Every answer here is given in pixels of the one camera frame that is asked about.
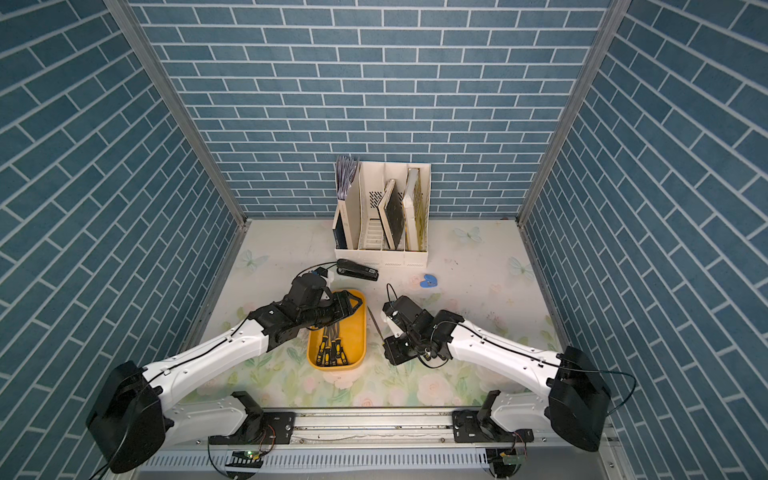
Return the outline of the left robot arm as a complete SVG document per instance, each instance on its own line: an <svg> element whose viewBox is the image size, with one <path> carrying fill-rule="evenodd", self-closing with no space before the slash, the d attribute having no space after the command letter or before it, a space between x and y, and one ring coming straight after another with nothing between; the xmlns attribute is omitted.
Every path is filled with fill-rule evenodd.
<svg viewBox="0 0 768 480"><path fill-rule="evenodd" d="M220 444L261 441L269 431L262 407L245 391L200 411L178 413L189 393L226 370L294 339L302 329L321 330L354 314L363 298L331 291L314 272L292 280L280 301L248 313L237 326L164 360L138 366L127 361L106 377L86 427L114 474L129 472L164 446L199 437Z"/></svg>

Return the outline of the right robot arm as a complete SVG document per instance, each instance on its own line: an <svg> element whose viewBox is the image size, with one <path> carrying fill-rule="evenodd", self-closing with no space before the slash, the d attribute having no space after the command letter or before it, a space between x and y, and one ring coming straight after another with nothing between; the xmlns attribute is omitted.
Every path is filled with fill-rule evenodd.
<svg viewBox="0 0 768 480"><path fill-rule="evenodd" d="M525 401L490 391L472 419L457 420L457 442L511 443L522 439L527 430L548 429L578 449L598 451L611 391L581 350L529 347L492 334L457 313L431 314L407 296L385 302L382 315L392 331L384 340L385 357L391 364L412 359L468 362L532 394Z"/></svg>

